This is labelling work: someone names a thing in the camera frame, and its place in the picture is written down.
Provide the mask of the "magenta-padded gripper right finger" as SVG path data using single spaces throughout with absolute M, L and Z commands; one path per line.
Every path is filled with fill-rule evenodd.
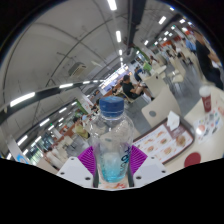
M 167 176 L 168 171 L 155 156 L 147 156 L 133 146 L 127 175 L 129 187 L 140 188 Z

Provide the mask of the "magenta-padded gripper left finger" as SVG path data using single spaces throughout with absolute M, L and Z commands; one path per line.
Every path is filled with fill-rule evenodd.
M 99 177 L 93 149 L 89 147 L 79 156 L 70 157 L 57 176 L 84 188 L 97 188 Z

